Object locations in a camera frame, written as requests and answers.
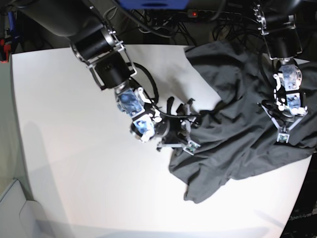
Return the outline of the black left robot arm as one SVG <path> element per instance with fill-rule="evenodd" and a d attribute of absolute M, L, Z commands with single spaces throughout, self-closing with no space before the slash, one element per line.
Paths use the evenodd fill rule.
<path fill-rule="evenodd" d="M 273 99 L 262 106 L 280 127 L 295 126 L 308 113 L 300 89 L 303 76 L 294 58 L 303 51 L 296 28 L 299 0 L 256 0 L 255 20 L 263 36 L 273 68 Z"/>

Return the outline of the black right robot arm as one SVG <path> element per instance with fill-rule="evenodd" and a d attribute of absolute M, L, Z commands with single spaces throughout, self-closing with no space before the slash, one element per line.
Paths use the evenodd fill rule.
<path fill-rule="evenodd" d="M 142 142 L 160 138 L 158 148 L 186 149 L 192 144 L 194 116 L 188 106 L 172 115 L 158 106 L 134 80 L 140 64 L 132 62 L 108 20 L 88 0 L 15 0 L 13 5 L 51 33 L 68 40 L 74 55 L 86 65 L 101 90 L 112 89 L 120 111 L 131 120 L 130 130 Z"/>

